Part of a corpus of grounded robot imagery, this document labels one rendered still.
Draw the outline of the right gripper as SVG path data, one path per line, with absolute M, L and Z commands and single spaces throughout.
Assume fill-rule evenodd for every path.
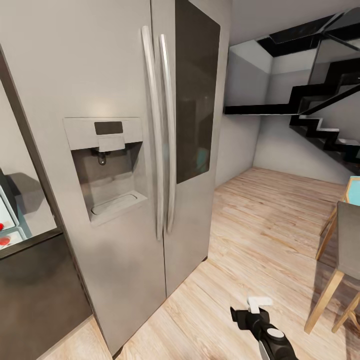
M 234 310 L 233 307 L 230 307 L 230 313 L 232 321 L 237 322 L 240 330 L 250 330 L 253 335 L 253 327 L 257 321 L 265 321 L 270 324 L 269 313 L 266 310 L 260 310 L 259 313 L 251 313 L 248 310 Z

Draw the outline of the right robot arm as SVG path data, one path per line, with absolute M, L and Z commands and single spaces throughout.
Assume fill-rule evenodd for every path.
M 269 313 L 260 307 L 273 306 L 270 297 L 249 297 L 248 310 L 230 307 L 232 321 L 240 330 L 250 330 L 258 340 L 262 360 L 299 360 L 286 335 L 270 323 Z

